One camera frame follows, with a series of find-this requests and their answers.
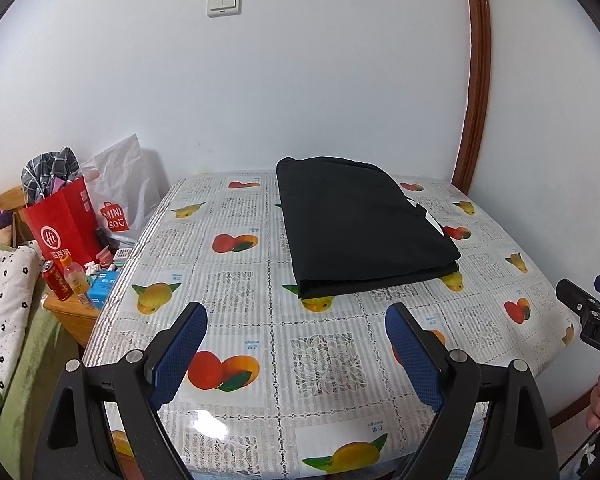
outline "white wall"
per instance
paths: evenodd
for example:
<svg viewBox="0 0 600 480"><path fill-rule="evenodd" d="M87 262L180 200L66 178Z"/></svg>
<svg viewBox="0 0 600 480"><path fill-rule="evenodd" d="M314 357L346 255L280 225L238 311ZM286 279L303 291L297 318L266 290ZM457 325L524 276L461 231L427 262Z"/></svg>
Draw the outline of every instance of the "white wall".
<svg viewBox="0 0 600 480"><path fill-rule="evenodd" d="M16 0L0 22L0 192L32 156L136 132L158 185L339 155L450 178L467 0Z"/></svg>
<svg viewBox="0 0 600 480"><path fill-rule="evenodd" d="M600 33L576 0L491 0L493 71L470 191L555 285L600 273ZM551 413L593 386L570 346L540 375Z"/></svg>

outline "black cloth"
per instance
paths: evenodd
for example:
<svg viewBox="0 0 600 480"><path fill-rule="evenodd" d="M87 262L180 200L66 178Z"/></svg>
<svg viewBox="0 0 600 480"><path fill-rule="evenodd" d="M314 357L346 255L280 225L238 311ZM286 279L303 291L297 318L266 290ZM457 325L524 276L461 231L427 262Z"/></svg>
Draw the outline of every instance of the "black cloth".
<svg viewBox="0 0 600 480"><path fill-rule="evenodd" d="M377 166L284 158L276 173L300 298L421 282L458 270L458 248Z"/></svg>

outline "soda can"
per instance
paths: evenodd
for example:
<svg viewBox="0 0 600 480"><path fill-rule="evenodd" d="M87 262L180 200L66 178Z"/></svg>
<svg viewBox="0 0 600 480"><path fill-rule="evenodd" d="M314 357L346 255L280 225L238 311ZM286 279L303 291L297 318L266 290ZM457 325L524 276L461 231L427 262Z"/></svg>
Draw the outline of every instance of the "soda can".
<svg viewBox="0 0 600 480"><path fill-rule="evenodd" d="M64 301L74 293L53 260L47 260L42 265L42 277L58 300Z"/></svg>

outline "fruit print tablecloth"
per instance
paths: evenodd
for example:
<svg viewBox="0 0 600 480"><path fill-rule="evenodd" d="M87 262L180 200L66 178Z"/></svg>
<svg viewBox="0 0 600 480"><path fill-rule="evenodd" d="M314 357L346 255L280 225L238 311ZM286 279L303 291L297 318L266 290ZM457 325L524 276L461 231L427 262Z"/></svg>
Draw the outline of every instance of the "fruit print tablecloth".
<svg viewBox="0 0 600 480"><path fill-rule="evenodd" d="M475 203L437 180L395 181L455 240L459 272L300 301L275 173L190 177L173 186L143 232L85 362L144 349L199 301L206 337L159 412L196 478L299 478L364 466L372 468L358 478L380 476L416 449L432 420L384 331L389 304L403 302L449 349L497 365L521 358L534 374L578 327L534 263ZM112 430L123 431L115 407L108 413Z"/></svg>

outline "green bedding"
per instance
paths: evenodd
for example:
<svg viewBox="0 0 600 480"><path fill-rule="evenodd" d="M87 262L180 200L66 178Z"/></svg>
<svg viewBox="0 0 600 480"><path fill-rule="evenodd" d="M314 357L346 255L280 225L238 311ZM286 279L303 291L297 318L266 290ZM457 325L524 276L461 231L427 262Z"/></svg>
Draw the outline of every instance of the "green bedding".
<svg viewBox="0 0 600 480"><path fill-rule="evenodd" d="M38 281L34 299L44 285ZM31 478L49 399L64 364L78 358L77 343L40 303L32 301L22 354L0 416L0 462L14 480Z"/></svg>

